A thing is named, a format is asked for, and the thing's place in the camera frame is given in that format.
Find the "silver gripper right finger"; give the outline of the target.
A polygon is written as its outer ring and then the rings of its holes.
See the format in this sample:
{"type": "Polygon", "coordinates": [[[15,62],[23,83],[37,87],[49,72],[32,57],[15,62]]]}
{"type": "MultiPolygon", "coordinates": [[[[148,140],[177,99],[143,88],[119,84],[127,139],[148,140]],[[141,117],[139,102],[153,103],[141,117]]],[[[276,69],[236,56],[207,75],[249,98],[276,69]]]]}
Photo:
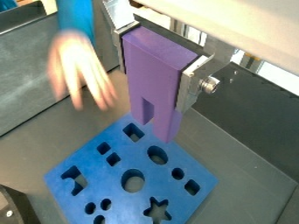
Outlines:
{"type": "Polygon", "coordinates": [[[220,84],[212,76],[228,63],[235,52],[235,47],[217,40],[205,38],[201,55],[181,71],[181,80],[176,98],[175,109],[184,113],[197,101],[200,93],[211,95],[220,84]]]}

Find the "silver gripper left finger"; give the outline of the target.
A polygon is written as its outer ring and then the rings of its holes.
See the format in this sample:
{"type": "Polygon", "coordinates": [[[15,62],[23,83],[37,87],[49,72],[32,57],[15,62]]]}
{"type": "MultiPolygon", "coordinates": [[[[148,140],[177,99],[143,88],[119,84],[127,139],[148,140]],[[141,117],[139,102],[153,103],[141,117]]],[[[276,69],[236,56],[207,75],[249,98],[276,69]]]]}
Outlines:
{"type": "Polygon", "coordinates": [[[133,9],[128,0],[101,0],[103,11],[112,30],[112,40],[116,47],[120,71],[125,71],[125,59],[121,37],[131,32],[139,22],[135,20],[133,9]]]}

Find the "blue sleeved forearm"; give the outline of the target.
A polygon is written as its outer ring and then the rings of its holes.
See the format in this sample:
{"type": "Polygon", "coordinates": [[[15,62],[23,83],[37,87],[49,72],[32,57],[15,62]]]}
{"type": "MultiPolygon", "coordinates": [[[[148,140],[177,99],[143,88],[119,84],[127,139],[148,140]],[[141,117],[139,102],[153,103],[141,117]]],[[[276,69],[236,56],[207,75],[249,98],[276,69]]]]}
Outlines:
{"type": "Polygon", "coordinates": [[[84,38],[95,45],[92,0],[56,0],[60,38],[84,38]]]}

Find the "blurred human hand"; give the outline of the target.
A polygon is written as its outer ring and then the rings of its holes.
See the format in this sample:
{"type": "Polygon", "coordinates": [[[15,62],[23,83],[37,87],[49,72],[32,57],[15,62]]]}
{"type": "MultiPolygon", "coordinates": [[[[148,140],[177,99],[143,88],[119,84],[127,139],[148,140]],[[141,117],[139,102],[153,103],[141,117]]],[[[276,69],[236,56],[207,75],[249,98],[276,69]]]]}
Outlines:
{"type": "Polygon", "coordinates": [[[85,84],[101,110],[113,106],[117,98],[107,71],[99,61],[89,38],[79,31],[61,31],[51,42],[48,79],[56,100],[69,93],[76,110],[83,109],[80,95],[85,84]]]}

